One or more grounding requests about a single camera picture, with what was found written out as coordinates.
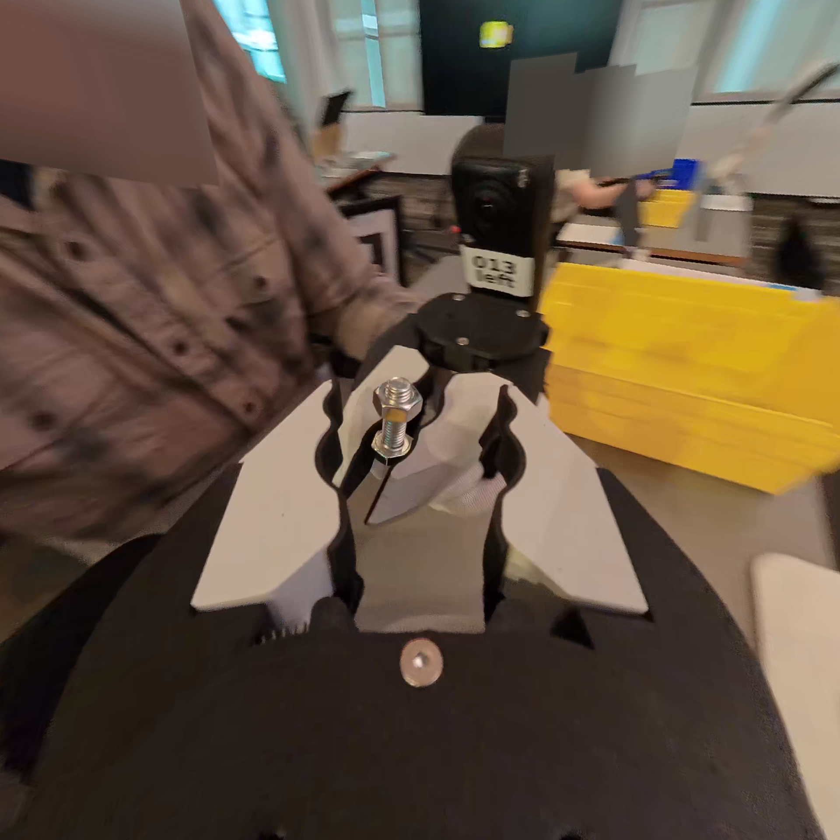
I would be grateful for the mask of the wooden document stand white base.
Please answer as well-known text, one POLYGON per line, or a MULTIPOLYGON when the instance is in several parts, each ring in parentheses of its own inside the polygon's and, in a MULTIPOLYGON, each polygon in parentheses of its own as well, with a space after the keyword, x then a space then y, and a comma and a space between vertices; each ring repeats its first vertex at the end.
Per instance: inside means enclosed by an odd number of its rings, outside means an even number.
POLYGON ((759 660, 812 810, 839 838, 839 573, 766 553, 752 562, 759 660))

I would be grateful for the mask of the silver hex nut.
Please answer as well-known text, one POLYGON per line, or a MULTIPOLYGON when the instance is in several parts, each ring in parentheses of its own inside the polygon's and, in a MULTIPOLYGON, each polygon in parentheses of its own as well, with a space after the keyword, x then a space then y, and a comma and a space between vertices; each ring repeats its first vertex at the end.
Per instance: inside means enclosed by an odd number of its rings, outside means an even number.
POLYGON ((385 434, 385 431, 384 427, 375 431, 371 449, 375 460, 390 465, 407 457, 412 450, 414 441, 404 428, 399 434, 385 434))

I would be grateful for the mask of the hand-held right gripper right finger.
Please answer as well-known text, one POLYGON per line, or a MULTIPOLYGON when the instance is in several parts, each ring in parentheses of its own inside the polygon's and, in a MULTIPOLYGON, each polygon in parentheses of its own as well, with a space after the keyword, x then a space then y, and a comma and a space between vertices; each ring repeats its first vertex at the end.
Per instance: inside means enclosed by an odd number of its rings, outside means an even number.
POLYGON ((572 602, 648 612, 595 463, 515 385, 500 388, 484 468, 503 478, 484 546, 486 620, 501 601, 510 558, 572 602))

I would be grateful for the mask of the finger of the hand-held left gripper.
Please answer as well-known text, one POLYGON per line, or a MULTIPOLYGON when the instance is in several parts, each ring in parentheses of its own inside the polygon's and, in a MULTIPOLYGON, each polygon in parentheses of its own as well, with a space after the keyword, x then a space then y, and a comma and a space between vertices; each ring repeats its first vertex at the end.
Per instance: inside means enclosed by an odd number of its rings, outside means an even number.
POLYGON ((343 461, 335 474, 335 486, 352 496, 373 464, 383 463, 373 442, 382 430, 382 410, 375 400, 380 385, 395 377, 408 380, 418 391, 420 403, 414 414, 407 415, 406 439, 417 426, 428 395, 428 362, 416 350, 391 349, 350 394, 343 408, 339 442, 343 461))
POLYGON ((480 461, 480 438, 497 414, 501 388, 508 384, 492 373, 454 375, 442 391, 436 417, 420 428, 412 452, 384 479, 367 524, 382 526, 428 507, 447 479, 480 461))

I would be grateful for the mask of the person's left forearm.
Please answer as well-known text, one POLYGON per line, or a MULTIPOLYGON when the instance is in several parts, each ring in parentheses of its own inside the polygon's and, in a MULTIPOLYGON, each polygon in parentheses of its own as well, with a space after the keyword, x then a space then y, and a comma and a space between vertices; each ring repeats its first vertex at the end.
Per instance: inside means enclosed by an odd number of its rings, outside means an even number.
POLYGON ((374 274, 352 290, 323 299, 309 315, 309 339, 363 362, 378 339, 416 313, 424 300, 393 279, 374 274))

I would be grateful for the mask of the silver hex bolt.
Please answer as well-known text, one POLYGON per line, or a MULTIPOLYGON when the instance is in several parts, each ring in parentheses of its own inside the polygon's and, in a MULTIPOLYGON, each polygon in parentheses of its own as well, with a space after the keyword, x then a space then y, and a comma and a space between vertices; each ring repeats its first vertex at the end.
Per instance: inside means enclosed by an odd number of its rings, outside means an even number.
POLYGON ((403 377, 393 377, 373 392, 374 406, 381 416, 385 434, 399 434, 419 417, 424 399, 414 383, 403 377))

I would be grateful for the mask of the dark wall screen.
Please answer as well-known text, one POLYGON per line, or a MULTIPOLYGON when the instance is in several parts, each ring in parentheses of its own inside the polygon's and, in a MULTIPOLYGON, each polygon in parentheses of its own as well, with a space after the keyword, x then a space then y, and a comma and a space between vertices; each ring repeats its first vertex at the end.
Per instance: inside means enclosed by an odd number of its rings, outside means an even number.
POLYGON ((511 63, 575 55, 605 67, 621 1, 420 1, 423 114, 503 121, 511 63))

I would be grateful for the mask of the black framed sign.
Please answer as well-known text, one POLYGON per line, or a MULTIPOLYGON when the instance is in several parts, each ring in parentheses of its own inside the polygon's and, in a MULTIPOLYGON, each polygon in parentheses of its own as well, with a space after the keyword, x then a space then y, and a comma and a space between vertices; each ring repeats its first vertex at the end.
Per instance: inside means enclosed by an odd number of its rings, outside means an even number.
POLYGON ((378 273, 406 288, 402 197, 360 199, 341 203, 339 209, 378 273))

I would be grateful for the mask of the person's left hand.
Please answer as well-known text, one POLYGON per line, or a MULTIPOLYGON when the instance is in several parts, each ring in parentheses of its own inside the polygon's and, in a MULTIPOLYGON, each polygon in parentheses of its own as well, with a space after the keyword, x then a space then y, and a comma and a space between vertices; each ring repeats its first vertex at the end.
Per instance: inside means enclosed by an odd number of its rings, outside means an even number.
POLYGON ((455 477, 447 479, 443 488, 435 492, 428 506, 450 516, 471 518, 492 512, 499 495, 507 486, 501 472, 486 476, 484 466, 477 460, 460 470, 455 477))

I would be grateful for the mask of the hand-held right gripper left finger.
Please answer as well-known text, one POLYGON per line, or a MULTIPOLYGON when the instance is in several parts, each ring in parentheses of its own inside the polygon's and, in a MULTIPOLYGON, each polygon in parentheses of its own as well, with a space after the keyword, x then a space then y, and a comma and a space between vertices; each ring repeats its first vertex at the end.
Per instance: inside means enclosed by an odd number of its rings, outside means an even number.
POLYGON ((265 605, 310 617, 323 597, 362 594, 342 463, 340 388, 324 382, 242 460, 192 596, 198 612, 265 605))

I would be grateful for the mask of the yellow plastic bin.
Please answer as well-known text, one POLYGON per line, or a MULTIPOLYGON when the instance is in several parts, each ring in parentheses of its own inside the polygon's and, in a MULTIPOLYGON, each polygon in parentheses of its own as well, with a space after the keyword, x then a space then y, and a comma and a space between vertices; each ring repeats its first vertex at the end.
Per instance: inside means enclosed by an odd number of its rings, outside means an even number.
POLYGON ((541 314, 568 435, 773 495, 838 468, 837 298, 561 263, 541 314))

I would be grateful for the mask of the small yellow bin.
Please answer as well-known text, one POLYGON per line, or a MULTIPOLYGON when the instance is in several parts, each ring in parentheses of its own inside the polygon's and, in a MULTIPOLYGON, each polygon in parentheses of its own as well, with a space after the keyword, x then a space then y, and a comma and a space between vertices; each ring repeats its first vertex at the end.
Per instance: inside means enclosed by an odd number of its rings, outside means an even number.
POLYGON ((656 190, 638 204, 639 222, 645 228, 678 229, 697 196, 695 191, 656 190))

